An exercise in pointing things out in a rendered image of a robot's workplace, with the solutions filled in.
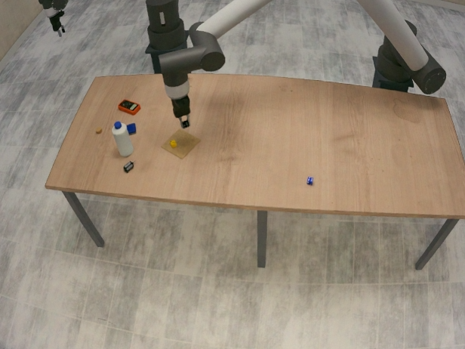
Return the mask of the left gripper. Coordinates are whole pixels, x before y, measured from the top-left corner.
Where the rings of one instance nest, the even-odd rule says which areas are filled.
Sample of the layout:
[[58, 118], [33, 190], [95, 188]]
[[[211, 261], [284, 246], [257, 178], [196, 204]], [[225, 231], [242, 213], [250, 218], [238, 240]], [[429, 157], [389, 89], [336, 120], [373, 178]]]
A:
[[184, 84], [177, 87], [169, 87], [165, 85], [165, 91], [167, 96], [171, 99], [174, 116], [180, 120], [181, 128], [184, 129], [181, 117], [185, 115], [190, 126], [190, 99], [187, 94], [189, 93], [189, 78]]

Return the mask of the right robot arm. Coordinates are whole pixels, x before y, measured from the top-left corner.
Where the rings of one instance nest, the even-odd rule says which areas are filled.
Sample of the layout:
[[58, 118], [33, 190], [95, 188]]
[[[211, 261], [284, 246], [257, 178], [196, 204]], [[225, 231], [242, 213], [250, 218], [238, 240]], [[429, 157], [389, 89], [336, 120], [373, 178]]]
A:
[[[44, 9], [62, 11], [69, 0], [38, 0]], [[179, 0], [146, 0], [150, 46], [158, 51], [176, 48], [185, 41], [185, 29], [179, 19]], [[178, 4], [177, 4], [178, 3]]]

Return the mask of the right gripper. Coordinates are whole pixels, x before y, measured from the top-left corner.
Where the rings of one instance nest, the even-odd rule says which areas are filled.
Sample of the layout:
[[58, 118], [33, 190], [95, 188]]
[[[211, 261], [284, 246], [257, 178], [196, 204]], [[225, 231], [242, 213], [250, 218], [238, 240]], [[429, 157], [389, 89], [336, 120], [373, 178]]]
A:
[[62, 17], [65, 14], [64, 11], [56, 11], [53, 8], [44, 9], [44, 11], [45, 11], [45, 15], [47, 17], [50, 17], [49, 19], [52, 24], [53, 31], [58, 32], [59, 37], [62, 37], [59, 28], [61, 27], [62, 32], [65, 32], [65, 29], [63, 25], [61, 25], [61, 22], [60, 22], [60, 17]]

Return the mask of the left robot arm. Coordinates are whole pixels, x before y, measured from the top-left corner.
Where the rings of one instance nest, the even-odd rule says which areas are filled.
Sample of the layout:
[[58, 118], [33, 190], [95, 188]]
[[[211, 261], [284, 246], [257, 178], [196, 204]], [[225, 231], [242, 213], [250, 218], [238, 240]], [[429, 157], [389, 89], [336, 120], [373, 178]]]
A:
[[[177, 87], [188, 72], [219, 70], [226, 58], [217, 42], [221, 36], [272, 0], [234, 0], [205, 22], [189, 28], [193, 47], [159, 55], [165, 85]], [[356, 0], [385, 34], [377, 53], [377, 71], [393, 82], [410, 77], [424, 94], [437, 92], [446, 71], [416, 38], [417, 28], [405, 20], [391, 0]], [[195, 47], [194, 47], [195, 46]]]

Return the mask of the tan mat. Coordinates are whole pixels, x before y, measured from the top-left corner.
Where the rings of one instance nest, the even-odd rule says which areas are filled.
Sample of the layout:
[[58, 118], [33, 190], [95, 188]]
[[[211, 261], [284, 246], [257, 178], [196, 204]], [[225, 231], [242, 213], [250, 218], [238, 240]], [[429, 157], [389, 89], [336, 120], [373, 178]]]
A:
[[[175, 140], [176, 147], [171, 147], [170, 141]], [[161, 147], [175, 156], [183, 159], [201, 140], [182, 129], [178, 129]]]

